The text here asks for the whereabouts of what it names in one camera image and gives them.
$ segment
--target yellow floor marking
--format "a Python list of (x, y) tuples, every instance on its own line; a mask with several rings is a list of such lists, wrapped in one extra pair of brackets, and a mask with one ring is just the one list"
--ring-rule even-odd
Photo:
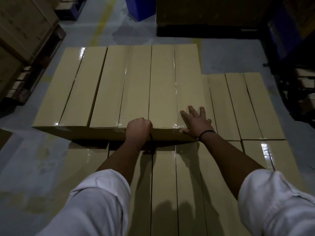
[(201, 68), (201, 42), (202, 42), (202, 39), (201, 38), (194, 38), (192, 40), (192, 42), (194, 44), (197, 44), (198, 56), (199, 56), (199, 64), (200, 64), (200, 68)]
[(104, 27), (106, 26), (113, 12), (115, 3), (116, 3), (116, 0), (109, 0), (105, 8), (105, 11), (103, 15), (101, 16), (100, 22), (98, 23), (97, 28), (92, 36), (92, 39), (90, 40), (89, 46), (98, 46), (99, 36), (103, 33)]

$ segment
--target black strap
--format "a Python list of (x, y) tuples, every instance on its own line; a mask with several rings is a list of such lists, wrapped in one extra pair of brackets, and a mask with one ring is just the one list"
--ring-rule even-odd
[(197, 141), (198, 141), (198, 142), (200, 142), (201, 136), (202, 136), (203, 134), (205, 134), (206, 132), (214, 132), (214, 133), (215, 133), (215, 131), (213, 131), (213, 130), (206, 130), (206, 131), (203, 131), (203, 132), (199, 135), (199, 137), (197, 137)]

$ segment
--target white sleeve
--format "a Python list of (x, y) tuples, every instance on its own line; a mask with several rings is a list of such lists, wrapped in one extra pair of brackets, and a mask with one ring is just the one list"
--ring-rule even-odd
[(130, 187), (114, 170), (98, 171), (70, 192), (65, 207), (37, 236), (124, 235)]
[(238, 208), (253, 236), (315, 234), (315, 198), (291, 185), (281, 172), (250, 173), (239, 191)]

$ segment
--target gray floor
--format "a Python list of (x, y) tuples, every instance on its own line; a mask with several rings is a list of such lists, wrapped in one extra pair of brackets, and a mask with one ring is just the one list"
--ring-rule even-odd
[(288, 114), (269, 68), (262, 67), (267, 59), (258, 40), (156, 37), (155, 17), (135, 22), (128, 16), (125, 0), (88, 0), (77, 22), (61, 25), (67, 36), (33, 95), (25, 106), (0, 119), (0, 127), (14, 133), (0, 151), (1, 235), (34, 235), (47, 224), (48, 205), (69, 141), (32, 129), (31, 124), (69, 46), (198, 43), (203, 74), (261, 72), (298, 167), (315, 193), (315, 130)]

